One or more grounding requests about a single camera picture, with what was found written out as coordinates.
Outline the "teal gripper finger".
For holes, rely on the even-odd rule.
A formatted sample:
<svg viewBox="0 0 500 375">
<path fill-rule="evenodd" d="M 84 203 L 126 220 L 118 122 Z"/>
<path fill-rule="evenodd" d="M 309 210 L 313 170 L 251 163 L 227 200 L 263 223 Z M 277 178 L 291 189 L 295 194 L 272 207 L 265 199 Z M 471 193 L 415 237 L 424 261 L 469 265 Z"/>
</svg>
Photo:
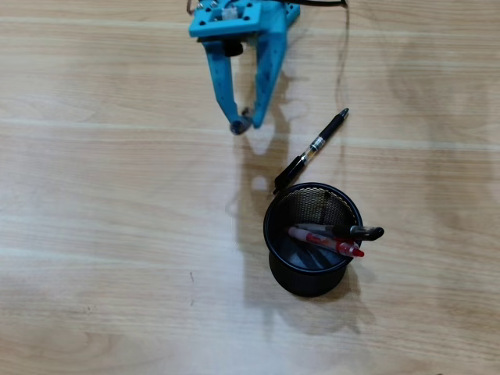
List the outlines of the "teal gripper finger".
<svg viewBox="0 0 500 375">
<path fill-rule="evenodd" d="M 234 100 L 234 87 L 230 57 L 226 56 L 222 41 L 204 42 L 209 71 L 216 101 L 229 122 L 230 131 L 235 135 L 245 132 L 245 119 L 238 113 Z"/>
<path fill-rule="evenodd" d="M 257 39 L 254 128 L 263 125 L 288 47 L 287 31 L 261 34 Z"/>
</svg>

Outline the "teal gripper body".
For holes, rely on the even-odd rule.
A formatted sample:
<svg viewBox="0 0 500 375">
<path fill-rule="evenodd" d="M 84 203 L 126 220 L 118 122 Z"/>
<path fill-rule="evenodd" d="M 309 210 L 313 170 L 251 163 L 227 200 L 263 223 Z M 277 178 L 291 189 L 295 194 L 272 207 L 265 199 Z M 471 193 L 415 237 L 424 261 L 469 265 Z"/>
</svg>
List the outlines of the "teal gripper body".
<svg viewBox="0 0 500 375">
<path fill-rule="evenodd" d="M 301 6 L 289 1 L 257 1 L 261 5 L 259 16 L 260 37 L 285 36 L 301 13 Z"/>
</svg>

